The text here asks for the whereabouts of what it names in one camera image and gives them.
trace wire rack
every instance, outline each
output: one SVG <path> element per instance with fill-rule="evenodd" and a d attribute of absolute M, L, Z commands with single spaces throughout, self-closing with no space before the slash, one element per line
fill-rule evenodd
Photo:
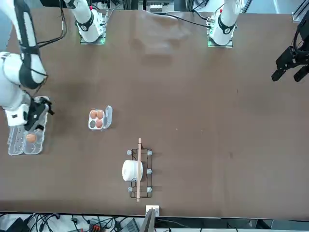
<path fill-rule="evenodd" d="M 131 155 L 131 160 L 137 160 L 137 155 L 138 155 L 138 149 L 132 149 L 132 155 Z M 147 157 L 147 169 L 151 169 L 153 170 L 153 155 L 148 155 L 148 151 L 151 151 L 152 153 L 152 149 L 150 148 L 144 148 L 141 145 L 141 151 L 146 151 L 146 157 Z M 147 186 L 146 187 L 141 187 L 140 189 L 140 198 L 151 198 L 153 196 L 153 172 L 151 172 L 151 174 L 147 174 L 147 171 L 145 172 L 146 174 L 146 182 L 147 182 Z M 131 198 L 136 198 L 137 196 L 137 182 L 136 181 L 131 181 L 130 182 L 130 187 L 132 187 L 132 192 L 130 192 L 130 197 Z M 151 192 L 147 192 L 147 188 L 151 187 L 152 191 Z"/>

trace metal rack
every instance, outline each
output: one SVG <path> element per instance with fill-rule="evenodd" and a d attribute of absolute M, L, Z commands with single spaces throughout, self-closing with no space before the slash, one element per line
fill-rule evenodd
<path fill-rule="evenodd" d="M 141 145 L 141 151 L 146 151 L 147 162 L 142 162 L 143 164 L 147 164 L 147 171 L 146 171 L 146 189 L 142 188 L 140 191 L 140 198 L 151 198 L 153 196 L 153 150 L 151 148 L 144 148 Z M 138 149 L 131 150 L 131 160 L 137 160 L 136 156 L 138 155 Z M 137 182 L 131 181 L 130 187 L 132 191 L 129 191 L 131 198 L 137 198 Z"/>

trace egg carton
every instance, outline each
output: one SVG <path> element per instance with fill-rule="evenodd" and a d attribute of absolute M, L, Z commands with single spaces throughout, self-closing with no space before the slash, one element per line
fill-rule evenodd
<path fill-rule="evenodd" d="M 47 96 L 37 96 L 34 98 L 35 101 L 38 101 L 41 97 L 49 100 Z M 44 126 L 43 130 L 36 129 L 31 134 L 34 134 L 36 137 L 35 142 L 30 143 L 26 140 L 26 136 L 30 134 L 27 130 L 25 130 L 23 125 L 10 127 L 10 134 L 8 138 L 8 153 L 11 156 L 15 155 L 37 155 L 43 150 L 43 142 L 44 142 L 44 134 L 47 123 L 47 115 L 42 117 L 39 124 Z"/>
<path fill-rule="evenodd" d="M 112 107 L 108 105 L 105 112 L 100 109 L 94 109 L 89 112 L 88 128 L 94 130 L 104 130 L 112 124 Z"/>

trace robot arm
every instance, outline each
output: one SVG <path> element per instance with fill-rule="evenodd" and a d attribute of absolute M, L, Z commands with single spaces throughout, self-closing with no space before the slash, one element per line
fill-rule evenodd
<path fill-rule="evenodd" d="M 297 38 L 300 34 L 303 45 L 297 47 Z M 276 60 L 277 70 L 272 74 L 273 81 L 278 81 L 288 69 L 299 65 L 303 67 L 295 73 L 294 80 L 299 82 L 309 73 L 309 11 L 305 14 L 302 21 L 298 24 L 293 39 L 293 46 L 289 46 Z"/>
<path fill-rule="evenodd" d="M 102 14 L 94 9 L 90 10 L 87 0 L 64 0 L 64 2 L 72 9 L 79 33 L 86 42 L 94 42 L 103 34 Z"/>
<path fill-rule="evenodd" d="M 30 9 L 23 0 L 1 0 L 2 10 L 12 21 L 21 54 L 0 52 L 0 106 L 4 109 L 9 126 L 24 125 L 34 130 L 41 116 L 52 113 L 50 102 L 35 102 L 20 85 L 36 89 L 46 79 L 37 46 Z"/>
<path fill-rule="evenodd" d="M 212 40 L 221 46 L 228 44 L 233 36 L 236 20 L 240 14 L 239 0 L 225 0 L 221 14 L 219 14 L 210 35 Z"/>

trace clear plastic egg tray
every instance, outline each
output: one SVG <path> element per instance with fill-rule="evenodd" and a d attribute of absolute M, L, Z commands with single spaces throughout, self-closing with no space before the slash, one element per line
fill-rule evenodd
<path fill-rule="evenodd" d="M 40 97 L 44 97 L 47 100 L 49 98 L 47 96 L 38 96 L 35 97 L 34 100 L 40 99 Z M 43 150 L 43 142 L 44 142 L 44 134 L 45 134 L 45 128 L 46 128 L 46 122 L 47 122 L 47 115 L 41 119 L 39 124 L 44 126 L 44 130 L 36 129 L 34 132 L 32 131 L 32 134 L 35 134 L 36 141 L 34 143 L 29 143 L 26 140 L 26 136 L 29 134 L 28 131 L 25 130 L 24 126 L 15 126 L 10 127 L 10 134 L 8 138 L 8 153 L 11 156 L 15 155 L 37 155 Z"/>
<path fill-rule="evenodd" d="M 91 111 L 102 111 L 103 112 L 103 118 L 102 118 L 102 126 L 97 127 L 97 121 L 100 120 L 98 117 L 92 119 L 90 116 Z M 94 130 L 104 130 L 110 127 L 112 124 L 112 107 L 108 105 L 105 109 L 105 112 L 103 110 L 94 109 L 89 112 L 89 119 L 88 119 L 88 128 L 92 131 Z"/>

